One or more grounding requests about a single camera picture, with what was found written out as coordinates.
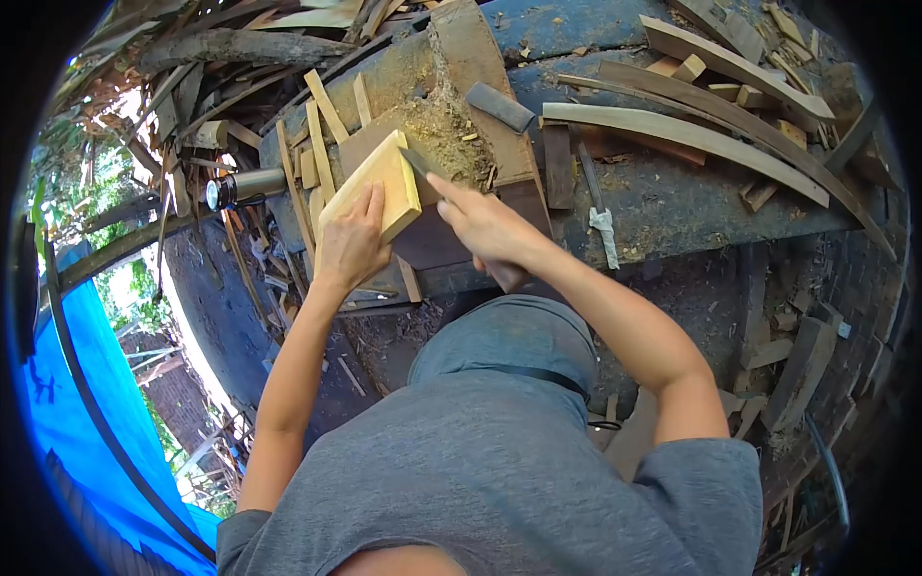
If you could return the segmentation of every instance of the left hand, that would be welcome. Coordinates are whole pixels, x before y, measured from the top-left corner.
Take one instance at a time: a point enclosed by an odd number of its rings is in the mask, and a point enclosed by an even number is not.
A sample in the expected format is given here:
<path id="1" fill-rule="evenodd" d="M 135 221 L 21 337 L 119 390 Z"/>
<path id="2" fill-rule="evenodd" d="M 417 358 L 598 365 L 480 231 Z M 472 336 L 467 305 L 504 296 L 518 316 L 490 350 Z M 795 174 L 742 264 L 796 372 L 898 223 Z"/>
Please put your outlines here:
<path id="1" fill-rule="evenodd" d="M 381 244 L 383 216 L 384 183 L 368 182 L 353 202 L 352 210 L 324 228 L 314 284 L 341 289 L 345 297 L 387 266 L 391 245 Z"/>

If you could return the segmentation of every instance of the metal thermos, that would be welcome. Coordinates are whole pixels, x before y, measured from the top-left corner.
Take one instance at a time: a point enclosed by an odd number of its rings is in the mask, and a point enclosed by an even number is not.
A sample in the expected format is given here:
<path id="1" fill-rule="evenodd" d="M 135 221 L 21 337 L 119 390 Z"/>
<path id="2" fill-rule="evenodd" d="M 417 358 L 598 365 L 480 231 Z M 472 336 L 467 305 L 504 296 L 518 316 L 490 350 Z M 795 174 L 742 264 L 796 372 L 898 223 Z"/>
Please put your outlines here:
<path id="1" fill-rule="evenodd" d="M 209 180 L 205 185 L 208 207 L 217 212 L 227 207 L 260 204 L 267 196 L 285 192 L 288 184 L 281 168 L 236 172 Z"/>

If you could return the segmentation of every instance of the person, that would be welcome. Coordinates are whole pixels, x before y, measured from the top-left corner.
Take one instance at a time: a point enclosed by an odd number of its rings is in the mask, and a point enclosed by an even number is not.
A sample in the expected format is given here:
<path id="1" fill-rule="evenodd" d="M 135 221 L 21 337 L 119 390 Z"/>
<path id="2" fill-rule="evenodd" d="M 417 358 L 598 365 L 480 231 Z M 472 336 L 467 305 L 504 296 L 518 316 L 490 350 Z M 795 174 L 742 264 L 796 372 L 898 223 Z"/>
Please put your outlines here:
<path id="1" fill-rule="evenodd" d="M 218 528 L 219 573 L 751 573 L 758 459 L 728 437 L 695 344 L 500 200 L 428 179 L 479 269 L 519 264 L 575 312 L 511 294 L 450 322 L 406 387 L 302 459 L 333 318 L 391 257 L 379 240 L 384 190 L 367 185 L 327 225 L 321 265 L 269 374 L 237 512 Z M 655 448 L 630 484 L 586 435 L 584 395 L 597 374 L 586 323 L 657 400 Z"/>

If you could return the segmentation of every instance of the blue tarp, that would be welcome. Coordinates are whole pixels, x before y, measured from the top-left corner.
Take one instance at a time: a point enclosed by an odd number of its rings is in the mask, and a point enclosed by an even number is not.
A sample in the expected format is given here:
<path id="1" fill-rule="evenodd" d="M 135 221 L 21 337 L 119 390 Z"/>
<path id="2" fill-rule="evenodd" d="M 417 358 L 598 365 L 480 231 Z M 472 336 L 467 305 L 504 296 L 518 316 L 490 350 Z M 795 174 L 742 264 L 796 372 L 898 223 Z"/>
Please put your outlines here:
<path id="1" fill-rule="evenodd" d="M 89 253 L 77 246 L 59 257 L 64 269 Z M 64 298 L 65 317 L 80 366 L 115 437 L 163 501 L 211 547 L 219 518 L 183 503 L 157 431 L 137 389 L 92 281 Z M 100 437 L 80 399 L 53 321 L 39 326 L 35 356 L 23 367 L 32 424 L 41 448 L 54 452 L 84 496 L 135 550 L 143 542 L 178 570 L 214 574 L 215 566 L 170 528 L 141 495 Z"/>

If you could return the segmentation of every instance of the black strap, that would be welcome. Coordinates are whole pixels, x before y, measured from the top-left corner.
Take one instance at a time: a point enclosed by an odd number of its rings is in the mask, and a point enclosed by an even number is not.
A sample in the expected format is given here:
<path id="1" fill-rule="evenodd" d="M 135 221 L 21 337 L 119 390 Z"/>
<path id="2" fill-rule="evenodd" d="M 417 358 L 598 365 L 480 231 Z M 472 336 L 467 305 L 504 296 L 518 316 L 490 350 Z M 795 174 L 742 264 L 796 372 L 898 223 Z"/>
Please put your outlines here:
<path id="1" fill-rule="evenodd" d="M 576 392 L 583 397 L 583 403 L 589 404 L 589 393 L 583 390 L 583 387 L 577 384 L 575 381 L 567 378 L 563 374 L 555 372 L 553 370 L 544 370 L 543 368 L 529 368 L 527 366 L 480 366 L 478 370 L 496 370 L 498 372 L 505 372 L 506 374 L 515 374 L 516 376 L 527 376 L 529 378 L 537 378 L 538 380 L 546 380 L 548 382 L 554 382 L 563 386 L 571 392 Z"/>

